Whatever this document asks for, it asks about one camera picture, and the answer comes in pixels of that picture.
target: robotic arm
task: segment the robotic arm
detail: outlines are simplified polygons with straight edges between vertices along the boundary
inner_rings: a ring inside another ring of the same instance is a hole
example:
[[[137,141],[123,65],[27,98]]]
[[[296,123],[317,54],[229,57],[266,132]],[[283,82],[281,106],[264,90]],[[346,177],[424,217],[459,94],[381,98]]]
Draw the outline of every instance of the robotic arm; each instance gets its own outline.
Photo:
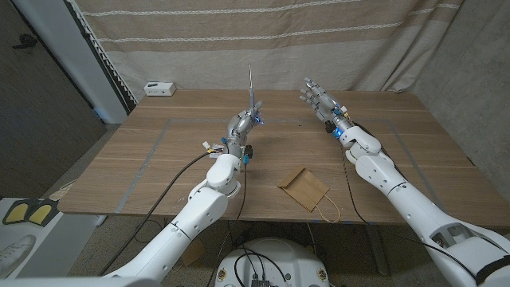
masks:
[[[244,163],[251,157],[251,148],[245,146],[246,137],[261,123],[258,109],[262,102],[253,104],[251,85],[250,98],[250,108],[229,122],[227,139],[224,139],[227,152],[216,159],[206,179],[190,192],[181,212],[135,258],[105,277],[144,277],[161,282],[193,239],[225,213],[229,199],[241,187],[236,180],[241,157]]]
[[[510,280],[510,241],[505,237],[453,218],[424,196],[395,169],[381,151],[381,143],[354,125],[347,109],[319,85],[306,78],[308,90],[300,99],[310,104],[319,120],[347,150],[359,176],[379,189],[426,246],[445,278],[454,286],[494,285]]]

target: wooden table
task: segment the wooden table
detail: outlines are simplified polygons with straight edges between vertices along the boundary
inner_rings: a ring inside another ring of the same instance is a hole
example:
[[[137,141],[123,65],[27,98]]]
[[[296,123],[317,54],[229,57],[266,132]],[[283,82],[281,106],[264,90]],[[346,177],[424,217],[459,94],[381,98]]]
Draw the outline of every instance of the wooden table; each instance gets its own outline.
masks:
[[[404,175],[448,214],[480,226],[510,226],[510,207],[462,150],[411,93],[331,92],[351,117],[370,130]],[[248,193],[243,220],[321,221],[277,184],[305,165],[331,190],[341,222],[359,223],[347,189],[338,142],[324,131],[297,91],[256,91],[265,124],[248,143]],[[70,214],[146,214],[174,175],[205,150],[221,143],[233,115],[248,107],[247,91],[177,91],[172,97],[145,97],[59,203]],[[201,159],[171,188],[154,214],[176,215],[191,189],[204,180],[215,159]],[[404,222],[386,197],[346,162],[356,207],[379,224]],[[224,219],[236,217],[242,191],[229,202]],[[319,207],[328,218],[336,209]]]

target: white device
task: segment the white device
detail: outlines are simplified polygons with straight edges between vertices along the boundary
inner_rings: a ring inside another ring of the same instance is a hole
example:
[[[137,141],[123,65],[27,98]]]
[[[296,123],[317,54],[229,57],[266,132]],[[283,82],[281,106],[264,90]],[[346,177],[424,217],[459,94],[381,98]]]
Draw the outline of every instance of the white device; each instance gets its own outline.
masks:
[[[235,249],[222,260],[216,273],[215,287],[239,286],[238,277],[247,287],[329,287],[324,264],[315,254],[295,242],[282,238],[258,238],[243,246],[244,249]],[[276,264],[266,258],[259,259],[251,251],[266,255]]]
[[[148,96],[172,96],[176,88],[174,83],[148,82],[143,90]]]

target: striped fabric backdrop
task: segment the striped fabric backdrop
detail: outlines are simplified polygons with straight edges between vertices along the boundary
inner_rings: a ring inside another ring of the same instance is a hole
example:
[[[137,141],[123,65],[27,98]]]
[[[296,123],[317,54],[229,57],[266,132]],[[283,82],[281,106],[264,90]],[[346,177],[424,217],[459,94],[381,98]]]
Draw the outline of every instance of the striped fabric backdrop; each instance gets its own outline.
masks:
[[[462,0],[76,0],[134,94],[178,88],[402,91]]]

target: wire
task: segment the wire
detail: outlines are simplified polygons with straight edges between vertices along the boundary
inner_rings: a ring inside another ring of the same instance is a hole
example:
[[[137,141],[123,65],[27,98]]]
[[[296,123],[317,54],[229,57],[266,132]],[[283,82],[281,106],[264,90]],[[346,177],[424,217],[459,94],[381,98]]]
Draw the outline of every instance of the wire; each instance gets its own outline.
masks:
[[[227,227],[229,227],[229,230],[230,230],[230,220],[226,221],[226,225],[227,225]],[[231,244],[232,249],[233,249],[233,237],[232,237],[232,233],[230,233],[230,244]]]
[[[253,266],[252,259],[249,256],[248,256],[248,260],[249,260],[249,264],[252,265],[253,272],[255,273],[255,275],[257,275],[257,278],[258,278],[258,274],[257,274],[257,271],[255,270],[255,266]]]
[[[184,266],[184,262],[183,262],[183,263],[181,263],[181,265],[180,265],[180,266],[179,266],[176,270],[174,270],[174,269],[172,268],[171,272],[172,272],[172,273],[176,273],[176,272],[178,272],[178,271],[179,271],[179,270],[180,270],[183,266]]]
[[[310,237],[312,238],[313,253],[315,255],[317,255],[316,240],[313,238],[313,233],[312,233],[312,229],[310,228],[310,223],[306,222],[306,226],[308,227],[308,232],[310,232]]]
[[[74,179],[74,180],[71,180],[70,182],[64,184],[63,186],[61,186],[61,188],[59,188],[58,190],[61,190],[61,189],[64,189],[66,187],[68,187],[69,185],[75,183],[78,179]]]
[[[203,154],[199,155],[196,159],[193,159],[190,163],[188,163],[185,167],[182,168],[182,170],[174,177],[174,179],[172,179],[172,181],[168,184],[167,188],[165,189],[165,191],[159,196],[158,200],[156,201],[156,203],[154,203],[154,205],[152,206],[152,208],[149,210],[149,212],[147,212],[147,214],[145,215],[145,218],[142,220],[142,222],[136,227],[136,230],[135,232],[133,232],[133,234],[131,234],[131,236],[129,237],[129,239],[122,245],[122,247],[120,247],[119,251],[117,251],[117,253],[112,257],[112,259],[110,259],[110,261],[108,262],[108,264],[101,270],[101,272],[99,273],[99,276],[103,276],[106,271],[108,270],[108,268],[110,268],[110,266],[112,266],[113,262],[115,262],[115,260],[119,257],[119,255],[126,249],[126,247],[128,247],[128,244],[129,242],[131,242],[133,240],[133,238],[136,237],[136,235],[138,234],[138,232],[140,231],[140,229],[142,229],[142,226],[143,224],[145,224],[145,222],[149,219],[149,217],[151,216],[152,212],[154,212],[154,210],[156,209],[156,207],[159,205],[159,203],[163,200],[163,198],[165,197],[165,195],[167,194],[167,192],[170,190],[170,188],[172,187],[172,185],[174,185],[175,181],[179,178],[179,176],[181,176],[181,174],[188,168],[190,167],[193,163],[196,163],[198,162],[199,159],[205,157],[206,155],[209,155],[210,152],[204,152]]]
[[[159,222],[157,222],[157,221],[155,221],[155,220],[148,219],[145,223],[147,223],[147,222],[153,222],[153,223],[157,224],[157,225],[159,226],[159,228],[160,228],[160,230],[159,230],[159,231],[163,230],[163,228],[164,228],[164,227],[163,227],[163,226],[162,226]],[[135,236],[135,240],[136,240],[138,243],[142,243],[142,244],[146,244],[146,243],[149,243],[149,242],[151,241],[151,239],[149,239],[149,240],[147,240],[147,241],[142,241],[142,240],[139,240],[136,236]]]
[[[257,252],[251,250],[250,248],[245,248],[244,246],[242,246],[242,249],[245,250],[248,250],[249,252],[252,252],[252,253],[255,253],[255,255],[257,255],[258,257],[258,261],[261,262],[261,266],[262,266],[262,280],[265,280],[265,270],[264,270],[264,263],[262,262],[262,259],[261,259],[261,256],[257,254]]]
[[[232,232],[232,228],[234,228],[236,226],[237,220],[241,217],[242,208],[245,206],[245,200],[246,200],[246,163],[245,163],[245,193],[242,196],[241,209],[239,210],[239,213],[237,214],[236,221],[233,223],[232,227],[229,228],[229,232],[225,235],[225,238],[223,239],[223,243],[220,246],[220,250],[216,257],[216,264],[219,264],[220,255],[222,254],[223,246],[225,245],[226,239],[229,237],[230,232]],[[209,284],[213,280],[213,277],[215,274],[216,274],[216,269],[213,269],[213,272],[210,274],[209,281],[207,282],[206,287],[209,286]]]
[[[351,201],[352,201],[352,206],[354,207],[354,211],[356,212],[356,214],[358,215],[358,217],[363,221],[365,222],[365,224],[367,225],[371,225],[370,223],[368,223],[362,216],[361,214],[359,214],[358,212],[358,209],[356,209],[356,205],[354,204],[354,198],[352,197],[352,191],[351,191],[351,185],[349,184],[349,177],[347,175],[347,168],[345,167],[345,152],[342,152],[342,163],[343,163],[343,170],[345,171],[345,179],[347,180],[347,188],[349,189],[349,195],[351,196]],[[426,247],[429,247],[430,249],[433,249],[433,250],[436,250],[437,252],[440,252],[446,256],[448,256],[449,258],[451,258],[452,260],[454,260],[456,263],[458,263],[458,265],[460,265],[462,268],[465,269],[465,271],[471,275],[471,277],[473,277],[473,279],[476,280],[476,276],[471,272],[471,270],[468,269],[468,267],[466,267],[462,262],[460,262],[458,259],[456,259],[454,256],[452,256],[451,254],[448,254],[447,252],[445,252],[444,250],[440,250],[439,248],[435,247],[435,246],[432,246],[432,245],[429,245],[427,243],[424,243],[424,242],[420,242],[419,240],[415,240],[415,239],[412,239],[412,238],[407,238],[405,236],[402,236],[402,235],[397,235],[397,234],[394,234],[394,233],[391,233],[389,231],[385,231],[385,230],[380,230],[382,232],[385,232],[387,234],[391,234],[395,237],[398,237],[398,238],[401,238],[401,239],[406,239],[407,241],[410,241],[410,242],[415,242],[415,243],[418,243],[418,244],[421,244],[423,246],[426,246]]]
[[[280,266],[278,266],[278,265],[277,265],[277,264],[276,264],[273,260],[271,260],[269,257],[265,256],[264,254],[259,254],[259,253],[257,253],[257,252],[252,252],[252,253],[248,253],[248,254],[241,254],[241,256],[239,256],[239,257],[236,259],[236,261],[234,262],[234,264],[233,264],[233,272],[234,272],[234,273],[235,273],[235,275],[236,275],[237,282],[239,282],[239,284],[240,284],[242,287],[245,287],[245,285],[244,285],[244,284],[242,284],[242,282],[241,282],[241,278],[239,278],[239,274],[237,273],[237,262],[238,262],[241,258],[243,258],[244,256],[249,256],[249,255],[258,255],[258,256],[260,256],[260,257],[263,257],[263,258],[265,258],[265,259],[269,260],[269,262],[271,262],[271,263],[272,263],[272,264],[273,264],[273,265],[274,265],[274,266],[278,269],[278,271],[280,271],[281,277],[284,279],[284,283],[285,283],[285,285],[288,285],[288,283],[287,283],[287,279],[285,279],[285,275],[284,275],[284,273],[281,271]]]

